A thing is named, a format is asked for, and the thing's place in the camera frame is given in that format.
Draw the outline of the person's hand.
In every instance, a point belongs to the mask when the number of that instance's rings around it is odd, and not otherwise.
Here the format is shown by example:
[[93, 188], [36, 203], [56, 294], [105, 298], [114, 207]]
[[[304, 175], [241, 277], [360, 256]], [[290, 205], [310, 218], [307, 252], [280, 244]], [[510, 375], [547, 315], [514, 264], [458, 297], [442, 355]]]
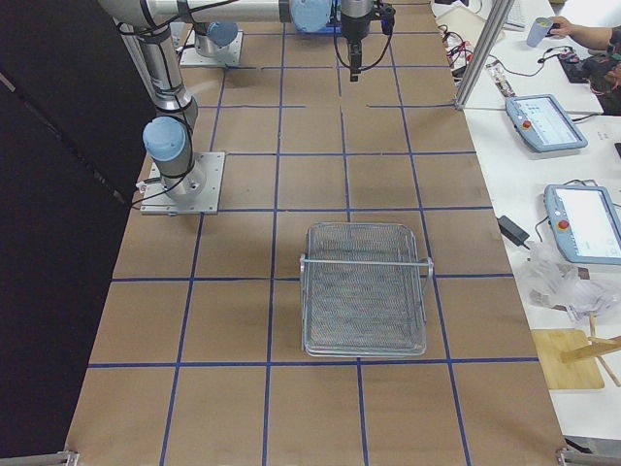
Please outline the person's hand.
[[573, 24], [565, 17], [550, 17], [552, 25], [548, 31], [551, 36], [575, 37], [581, 30], [581, 26]]

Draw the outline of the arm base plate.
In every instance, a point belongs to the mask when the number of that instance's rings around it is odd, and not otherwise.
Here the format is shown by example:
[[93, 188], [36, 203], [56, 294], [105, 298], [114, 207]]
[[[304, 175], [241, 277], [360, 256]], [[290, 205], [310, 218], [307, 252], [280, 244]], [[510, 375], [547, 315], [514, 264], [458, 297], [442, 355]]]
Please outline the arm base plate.
[[225, 164], [224, 152], [195, 152], [194, 167], [183, 181], [167, 179], [162, 183], [159, 168], [151, 163], [149, 176], [156, 178], [144, 190], [146, 200], [140, 203], [143, 215], [195, 215], [218, 212]]
[[240, 66], [244, 32], [224, 47], [218, 46], [209, 37], [199, 37], [195, 47], [195, 33], [188, 36], [180, 56], [180, 66], [185, 68], [237, 68]]

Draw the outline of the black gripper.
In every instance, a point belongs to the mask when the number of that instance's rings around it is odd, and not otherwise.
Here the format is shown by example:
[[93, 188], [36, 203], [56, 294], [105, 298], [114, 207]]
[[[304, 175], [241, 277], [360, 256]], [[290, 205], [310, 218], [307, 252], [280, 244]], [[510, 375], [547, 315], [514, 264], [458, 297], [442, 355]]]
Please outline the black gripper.
[[349, 81], [357, 82], [362, 68], [362, 40], [369, 33], [373, 17], [372, 0], [342, 0], [341, 29], [347, 40]]

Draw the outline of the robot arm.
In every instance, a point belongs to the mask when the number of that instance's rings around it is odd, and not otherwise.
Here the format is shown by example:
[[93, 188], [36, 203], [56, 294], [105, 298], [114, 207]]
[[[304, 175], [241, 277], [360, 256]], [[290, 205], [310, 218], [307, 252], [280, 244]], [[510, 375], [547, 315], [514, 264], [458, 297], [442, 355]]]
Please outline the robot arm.
[[327, 24], [340, 30], [347, 44], [349, 70], [355, 83], [368, 68], [362, 64], [362, 42], [370, 24], [380, 20], [385, 6], [380, 1], [102, 1], [101, 7], [115, 21], [121, 35], [137, 39], [147, 69], [157, 110], [188, 122], [186, 110], [195, 105], [187, 91], [171, 38], [176, 21], [201, 24], [226, 21], [292, 22], [312, 32]]

